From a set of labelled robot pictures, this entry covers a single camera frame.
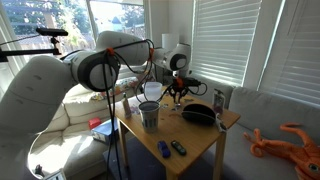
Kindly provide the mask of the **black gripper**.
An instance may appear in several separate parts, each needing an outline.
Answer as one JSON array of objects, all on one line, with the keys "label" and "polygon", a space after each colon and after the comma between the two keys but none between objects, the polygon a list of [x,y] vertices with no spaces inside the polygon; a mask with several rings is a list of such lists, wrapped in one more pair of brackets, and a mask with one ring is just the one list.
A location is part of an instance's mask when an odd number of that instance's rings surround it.
[{"label": "black gripper", "polygon": [[180,103],[180,99],[184,97],[190,87],[199,87],[201,82],[190,77],[176,77],[173,83],[167,88],[170,96],[173,98],[175,104]]}]

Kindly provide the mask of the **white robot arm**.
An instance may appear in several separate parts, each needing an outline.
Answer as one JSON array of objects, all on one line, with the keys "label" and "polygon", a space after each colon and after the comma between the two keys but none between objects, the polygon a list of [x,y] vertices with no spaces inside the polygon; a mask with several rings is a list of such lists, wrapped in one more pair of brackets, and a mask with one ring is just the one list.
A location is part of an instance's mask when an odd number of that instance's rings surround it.
[{"label": "white robot arm", "polygon": [[66,93],[80,84],[94,92],[115,86],[122,65],[150,61],[170,71],[184,70],[191,46],[151,47],[136,36],[103,31],[93,50],[80,50],[64,58],[35,56],[11,81],[0,101],[0,178],[37,180],[28,167],[28,155],[38,136],[51,123]]}]

